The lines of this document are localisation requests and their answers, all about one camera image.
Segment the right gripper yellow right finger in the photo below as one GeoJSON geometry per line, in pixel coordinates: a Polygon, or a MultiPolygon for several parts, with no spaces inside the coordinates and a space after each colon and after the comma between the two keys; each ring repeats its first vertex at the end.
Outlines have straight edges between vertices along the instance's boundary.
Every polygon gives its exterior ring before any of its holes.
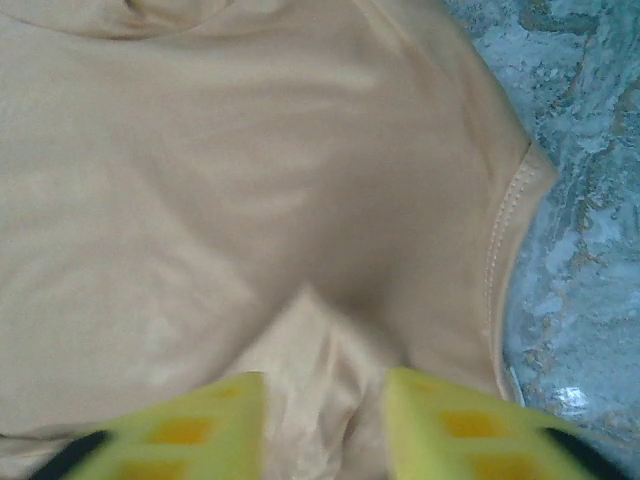
{"type": "Polygon", "coordinates": [[[387,374],[395,480],[631,480],[575,425],[423,372],[387,374]]]}

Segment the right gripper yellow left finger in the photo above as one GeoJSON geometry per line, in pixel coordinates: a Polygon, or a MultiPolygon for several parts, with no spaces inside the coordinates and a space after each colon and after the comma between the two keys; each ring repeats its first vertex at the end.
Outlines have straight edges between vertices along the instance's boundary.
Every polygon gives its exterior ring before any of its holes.
{"type": "Polygon", "coordinates": [[[266,387],[243,373],[106,422],[33,480],[263,480],[266,387]]]}

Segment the tan inside-out t-shirt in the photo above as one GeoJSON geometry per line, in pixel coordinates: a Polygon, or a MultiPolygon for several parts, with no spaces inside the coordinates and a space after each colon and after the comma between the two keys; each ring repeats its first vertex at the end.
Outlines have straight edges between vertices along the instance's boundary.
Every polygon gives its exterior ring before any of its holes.
{"type": "Polygon", "coordinates": [[[515,400],[555,170],[442,0],[0,0],[0,480],[242,370],[273,480],[386,480],[394,366],[515,400]]]}

